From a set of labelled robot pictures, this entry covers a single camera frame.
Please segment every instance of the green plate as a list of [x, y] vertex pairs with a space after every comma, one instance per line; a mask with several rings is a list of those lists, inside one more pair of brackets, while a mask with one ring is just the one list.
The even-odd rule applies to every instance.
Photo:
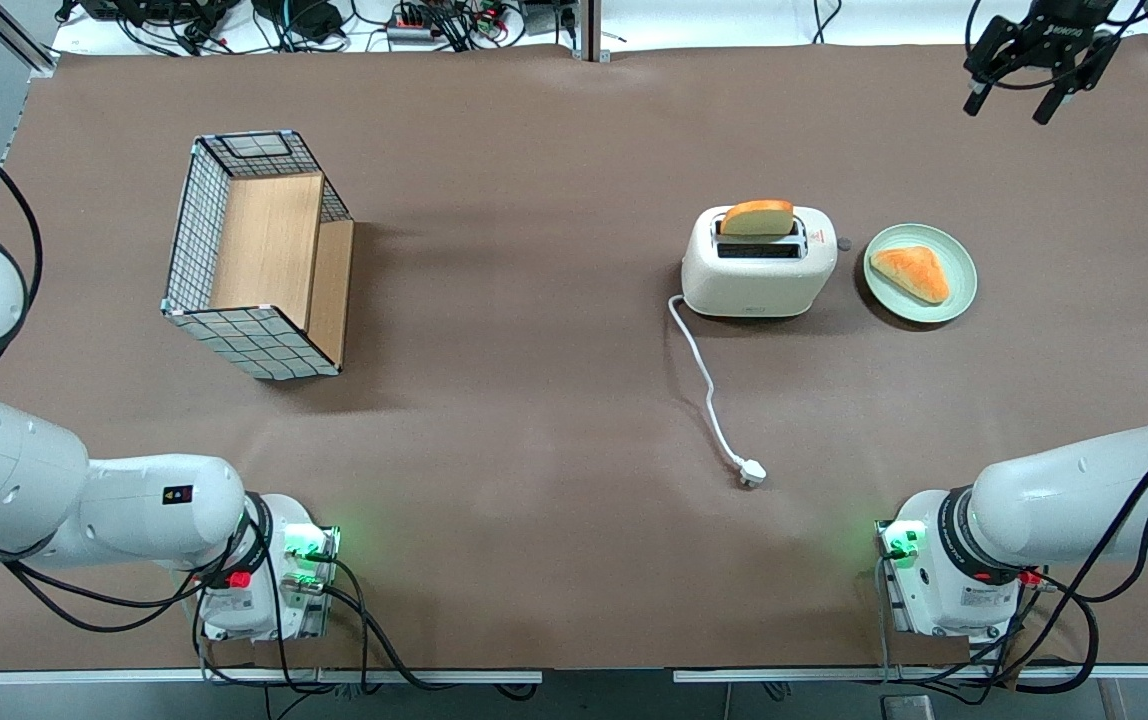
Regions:
[[[941, 304], [929, 304], [872, 269], [875, 251], [909, 245], [923, 245], [939, 255], [939, 263], [943, 264], [943, 271], [948, 276], [948, 287], [952, 288], [948, 299]], [[867, 251], [863, 251], [863, 277], [867, 278], [867, 287], [871, 288], [876, 300], [879, 300], [882, 305], [889, 307], [891, 313], [916, 323], [945, 323], [955, 318], [970, 307], [978, 292], [978, 270], [975, 269], [974, 261], [970, 260], [964, 246], [939, 229], [917, 223], [894, 225], [876, 233], [872, 241], [867, 243]]]

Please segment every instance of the bread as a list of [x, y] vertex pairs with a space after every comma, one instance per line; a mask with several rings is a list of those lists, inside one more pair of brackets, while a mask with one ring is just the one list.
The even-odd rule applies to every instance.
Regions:
[[748, 200], [726, 210], [721, 234], [789, 234], [796, 222], [786, 200]]
[[923, 245], [877, 250], [872, 254], [872, 268], [932, 305], [941, 304], [952, 295], [938, 254]]

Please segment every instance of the grid pattern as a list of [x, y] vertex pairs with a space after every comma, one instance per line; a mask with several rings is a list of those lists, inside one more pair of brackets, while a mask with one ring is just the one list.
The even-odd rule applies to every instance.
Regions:
[[[303, 136], [282, 129], [274, 132], [242, 132], [231, 136], [202, 136], [199, 145], [218, 160], [231, 177], [289, 176], [318, 173], [321, 165], [303, 142]], [[321, 222], [350, 220], [351, 215], [338, 199], [338, 193], [326, 178], [321, 202]]]
[[178, 204], [170, 281], [162, 310], [203, 310], [209, 305], [228, 184], [230, 176], [218, 160], [194, 145], [183, 200]]
[[170, 313], [170, 322], [263, 381], [336, 376], [338, 367], [272, 305]]
[[[320, 171], [321, 165], [294, 131], [202, 136], [191, 149], [161, 311], [255, 378], [287, 381], [336, 376], [338, 366], [278, 307], [210, 309], [231, 179]], [[321, 219], [351, 219], [329, 178], [324, 179]]]

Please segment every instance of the wooden board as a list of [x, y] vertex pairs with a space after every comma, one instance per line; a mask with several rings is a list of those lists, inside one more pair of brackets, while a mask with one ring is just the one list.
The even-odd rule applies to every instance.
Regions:
[[347, 288], [351, 278], [351, 220], [323, 223], [317, 237], [317, 261], [312, 280], [312, 322], [308, 336], [333, 364], [342, 367], [347, 332]]
[[308, 327], [323, 188], [324, 173], [232, 181], [210, 307], [277, 305]]

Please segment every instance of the white toaster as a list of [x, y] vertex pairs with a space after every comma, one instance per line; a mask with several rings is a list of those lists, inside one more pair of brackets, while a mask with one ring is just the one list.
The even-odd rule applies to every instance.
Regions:
[[810, 309], [836, 266], [836, 229], [820, 210], [796, 208], [792, 234], [722, 237], [734, 206], [699, 215], [680, 264], [690, 310], [726, 318], [786, 318]]

